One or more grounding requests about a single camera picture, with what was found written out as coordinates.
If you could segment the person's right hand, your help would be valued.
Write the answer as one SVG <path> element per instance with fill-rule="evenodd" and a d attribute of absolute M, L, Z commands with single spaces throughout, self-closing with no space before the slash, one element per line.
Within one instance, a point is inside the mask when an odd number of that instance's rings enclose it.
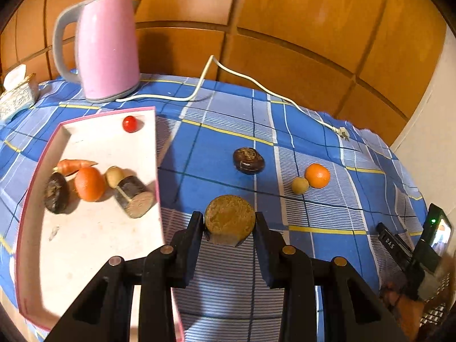
<path fill-rule="evenodd" d="M 445 255 L 441 266 L 449 275 L 449 284 L 426 303 L 398 293 L 393 283 L 384 286 L 380 292 L 380 299 L 408 341 L 455 341 L 455 255 Z M 445 305 L 439 324 L 422 324 L 423 315 L 441 304 Z"/>

